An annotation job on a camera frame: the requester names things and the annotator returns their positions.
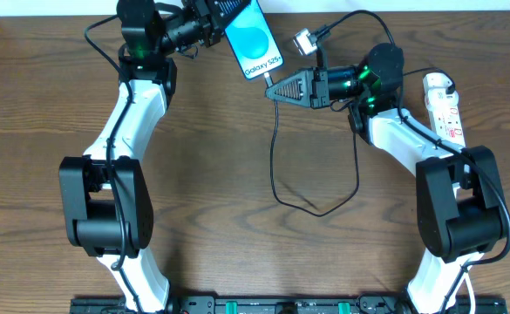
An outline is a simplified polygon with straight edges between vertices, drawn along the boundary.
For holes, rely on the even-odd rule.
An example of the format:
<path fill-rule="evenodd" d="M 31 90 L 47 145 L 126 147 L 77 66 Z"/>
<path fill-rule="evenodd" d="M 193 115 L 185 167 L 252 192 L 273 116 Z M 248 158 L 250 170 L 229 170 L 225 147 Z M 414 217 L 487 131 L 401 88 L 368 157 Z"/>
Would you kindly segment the blue Galaxy smartphone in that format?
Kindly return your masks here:
<path fill-rule="evenodd" d="M 283 65 L 282 54 L 257 0 L 250 1 L 225 34 L 246 80 Z"/>

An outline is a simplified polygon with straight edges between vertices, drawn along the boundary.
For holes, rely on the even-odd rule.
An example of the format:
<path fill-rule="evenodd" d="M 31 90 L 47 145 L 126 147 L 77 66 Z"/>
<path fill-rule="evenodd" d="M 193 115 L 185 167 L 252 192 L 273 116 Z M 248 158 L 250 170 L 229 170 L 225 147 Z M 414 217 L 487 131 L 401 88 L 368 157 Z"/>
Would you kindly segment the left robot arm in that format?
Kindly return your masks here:
<path fill-rule="evenodd" d="M 175 94 L 173 54 L 195 58 L 200 47 L 218 44 L 247 6 L 218 0 L 177 6 L 153 0 L 118 2 L 114 17 L 124 42 L 111 60 L 118 74 L 117 103 L 93 144 L 80 156 L 65 157 L 59 167 L 69 242 L 105 265 L 123 293 L 109 305 L 86 302 L 88 311 L 179 311 L 149 246 L 153 204 L 141 163 Z"/>

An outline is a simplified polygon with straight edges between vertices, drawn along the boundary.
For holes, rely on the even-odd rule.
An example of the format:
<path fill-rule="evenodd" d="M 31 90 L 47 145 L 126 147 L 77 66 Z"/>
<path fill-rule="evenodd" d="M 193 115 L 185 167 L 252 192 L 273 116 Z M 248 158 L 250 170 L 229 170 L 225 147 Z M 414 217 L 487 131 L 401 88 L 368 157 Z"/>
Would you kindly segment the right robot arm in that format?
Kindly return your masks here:
<path fill-rule="evenodd" d="M 425 94 L 441 94 L 429 104 L 432 123 L 424 126 L 404 107 L 404 54 L 393 43 L 374 46 L 357 65 L 331 68 L 323 49 L 318 64 L 268 82 L 275 103 L 347 112 L 355 137 L 392 156 L 415 179 L 419 235 L 425 245 L 399 313 L 456 312 L 458 289 L 470 270 L 496 263 L 497 242 L 510 246 L 510 213 L 493 152 L 447 138 L 458 113 L 453 81 L 428 72 Z"/>

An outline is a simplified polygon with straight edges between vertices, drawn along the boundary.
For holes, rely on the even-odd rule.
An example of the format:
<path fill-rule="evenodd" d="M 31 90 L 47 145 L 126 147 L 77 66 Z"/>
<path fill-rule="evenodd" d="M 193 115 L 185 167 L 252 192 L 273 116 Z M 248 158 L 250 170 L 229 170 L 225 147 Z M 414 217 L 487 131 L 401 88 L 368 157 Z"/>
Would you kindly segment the white charger plug adapter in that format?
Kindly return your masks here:
<path fill-rule="evenodd" d="M 431 99 L 453 99 L 456 93 L 455 83 L 443 72 L 431 72 L 424 76 L 425 97 Z"/>

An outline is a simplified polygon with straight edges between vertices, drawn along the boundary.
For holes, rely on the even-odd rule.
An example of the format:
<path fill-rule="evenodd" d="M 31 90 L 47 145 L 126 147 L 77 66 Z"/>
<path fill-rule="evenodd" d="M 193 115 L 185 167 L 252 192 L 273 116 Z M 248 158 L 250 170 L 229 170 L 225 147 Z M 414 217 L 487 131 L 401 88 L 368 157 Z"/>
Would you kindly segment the white power strip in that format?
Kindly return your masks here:
<path fill-rule="evenodd" d="M 443 88 L 431 89 L 425 93 L 425 106 L 432 130 L 443 139 L 465 147 L 465 135 L 459 116 L 459 94 L 447 94 Z"/>

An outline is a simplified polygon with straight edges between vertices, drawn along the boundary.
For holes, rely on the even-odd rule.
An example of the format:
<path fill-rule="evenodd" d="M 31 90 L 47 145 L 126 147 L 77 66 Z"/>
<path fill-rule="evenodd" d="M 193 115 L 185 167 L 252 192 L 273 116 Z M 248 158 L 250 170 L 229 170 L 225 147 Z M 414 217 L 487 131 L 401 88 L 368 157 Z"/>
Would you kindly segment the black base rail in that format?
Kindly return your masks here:
<path fill-rule="evenodd" d="M 472 302 L 458 297 L 456 304 L 445 313 L 470 313 Z M 417 313 L 402 297 L 363 294 L 355 298 L 218 298 L 212 296 L 170 298 L 165 311 L 150 311 L 142 306 L 142 313 L 180 314 L 346 314 L 346 313 Z M 126 307 L 124 297 L 73 298 L 68 313 L 137 313 Z M 479 314 L 507 314 L 503 298 L 475 298 L 475 312 Z"/>

